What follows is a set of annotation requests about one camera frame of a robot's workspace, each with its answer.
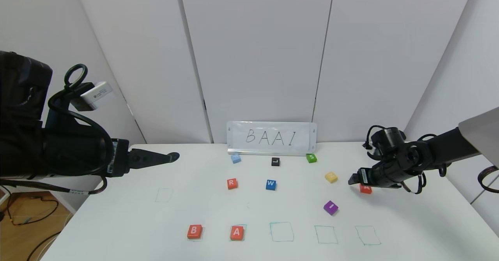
yellow block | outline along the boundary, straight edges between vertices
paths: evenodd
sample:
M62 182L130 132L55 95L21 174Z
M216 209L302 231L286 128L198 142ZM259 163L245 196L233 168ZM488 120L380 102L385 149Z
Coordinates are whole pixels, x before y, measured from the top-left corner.
M334 172L329 172L329 173L326 173L326 180L329 181L329 183L333 183L334 181L338 180L338 176L336 176L336 174L334 174Z

light blue block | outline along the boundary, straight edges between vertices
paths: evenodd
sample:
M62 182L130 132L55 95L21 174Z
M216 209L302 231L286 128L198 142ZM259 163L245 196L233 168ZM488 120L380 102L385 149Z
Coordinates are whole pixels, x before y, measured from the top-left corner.
M241 161L241 157L239 154L232 154L230 155L230 158L232 159L232 163L239 163Z
M276 181L275 180L267 180L267 186L265 187L265 189L267 190L276 190Z

white wall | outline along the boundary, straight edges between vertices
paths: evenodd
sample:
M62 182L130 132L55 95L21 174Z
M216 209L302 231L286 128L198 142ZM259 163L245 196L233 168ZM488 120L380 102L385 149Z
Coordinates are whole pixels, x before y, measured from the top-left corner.
M183 0L215 143L228 121L310 122L331 0Z
M499 106L498 7L499 0L468 1L444 56L407 125L405 132L410 139L415 140L426 133L446 132L458 126L460 121ZM453 163L447 177L468 202L472 202L482 190L476 176L489 166L490 162L483 156L474 157ZM493 178L491 175L485 182L490 183Z
M179 0L81 0L148 143L210 143Z
M64 86L68 68L88 66L87 81L107 81L114 89L114 100L93 112L84 112L99 123L111 137L144 143L130 114L118 84L93 33L80 0L0 0L0 49L15 51L48 64L53 69L48 97ZM48 107L43 110L45 121ZM75 189L92 190L100 182L97 176L54 178L46 183ZM85 196L55 192L71 211L80 207Z
M318 141L404 129L467 0L333 0L313 121Z

green letter block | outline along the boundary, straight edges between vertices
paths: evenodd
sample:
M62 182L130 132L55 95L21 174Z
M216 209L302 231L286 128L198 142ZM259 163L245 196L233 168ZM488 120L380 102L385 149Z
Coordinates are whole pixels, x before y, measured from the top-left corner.
M315 163L317 162L317 157L314 154L307 154L307 161L308 163Z

white table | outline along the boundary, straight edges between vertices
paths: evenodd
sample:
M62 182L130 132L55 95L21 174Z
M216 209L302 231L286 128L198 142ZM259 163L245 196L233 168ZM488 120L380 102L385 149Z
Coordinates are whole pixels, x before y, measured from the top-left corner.
M437 171L426 173L420 195L379 188L367 195L349 186L353 172L375 163L358 142L322 143L316 163L280 157L280 167L257 155L233 164L223 144L134 148L179 152L180 159L110 179L44 261L499 259L499 238ZM326 181L329 171L337 182ZM230 178L238 188L227 189ZM277 181L276 191L265 190L267 179ZM323 210L329 200L339 206L333 216ZM187 240L190 224L205 227L201 241ZM234 224L246 224L244 241L230 241ZM273 241L279 239L293 241Z

